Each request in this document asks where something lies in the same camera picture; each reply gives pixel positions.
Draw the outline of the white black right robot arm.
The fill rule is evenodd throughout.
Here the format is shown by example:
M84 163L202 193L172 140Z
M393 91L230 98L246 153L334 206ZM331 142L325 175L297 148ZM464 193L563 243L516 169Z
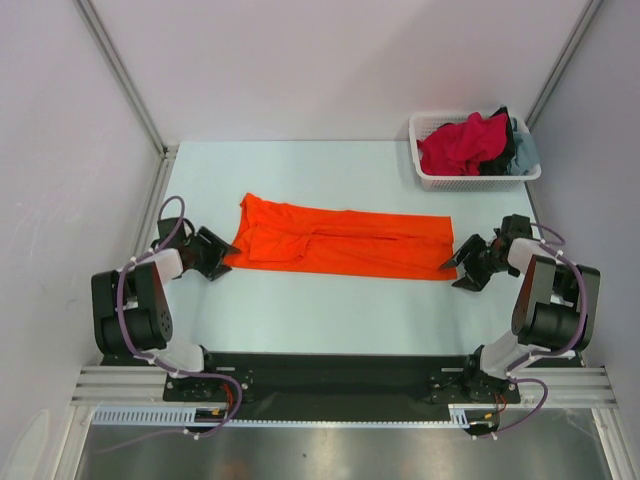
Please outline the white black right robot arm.
M562 239L535 238L535 227L526 216L506 216L492 240L474 234L441 265L443 271L460 268L454 287L473 293L501 272L523 282L509 330L468 355L460 373L435 378L434 402L489 402L516 389L520 372L533 363L589 345L601 273L569 260L560 250Z

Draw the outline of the orange t-shirt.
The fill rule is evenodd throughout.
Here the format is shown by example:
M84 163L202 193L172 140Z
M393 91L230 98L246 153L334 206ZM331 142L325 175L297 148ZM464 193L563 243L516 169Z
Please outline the orange t-shirt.
M241 203L231 267L404 280L452 281L449 217L326 210L251 193Z

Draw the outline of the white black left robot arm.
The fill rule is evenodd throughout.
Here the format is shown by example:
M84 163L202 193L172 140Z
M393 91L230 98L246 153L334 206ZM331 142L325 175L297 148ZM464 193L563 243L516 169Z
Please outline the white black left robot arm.
M213 282L232 271L225 264L241 250L206 227L182 217L157 222L159 237L140 259L122 270L91 278L94 336L108 358L135 359L165 370L172 384L207 400L221 389L229 405L238 387L206 366L205 349L174 334L165 287L193 270Z

